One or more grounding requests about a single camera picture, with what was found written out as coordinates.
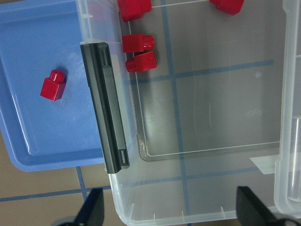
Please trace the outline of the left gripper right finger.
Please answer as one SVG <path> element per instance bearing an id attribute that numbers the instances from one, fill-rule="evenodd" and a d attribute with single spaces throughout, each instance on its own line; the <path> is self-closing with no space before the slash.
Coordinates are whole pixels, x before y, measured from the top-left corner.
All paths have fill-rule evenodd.
<path id="1" fill-rule="evenodd" d="M 299 226 L 294 218 L 277 217 L 247 186 L 236 190 L 236 215 L 242 226 Z"/>

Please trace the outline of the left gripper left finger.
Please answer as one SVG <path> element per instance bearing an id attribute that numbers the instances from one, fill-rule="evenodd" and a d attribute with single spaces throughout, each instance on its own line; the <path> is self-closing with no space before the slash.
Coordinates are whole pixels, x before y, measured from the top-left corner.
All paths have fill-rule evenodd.
<path id="1" fill-rule="evenodd" d="M 104 223 L 104 197 L 102 188 L 93 188 L 75 219 L 57 226 L 102 226 Z"/>

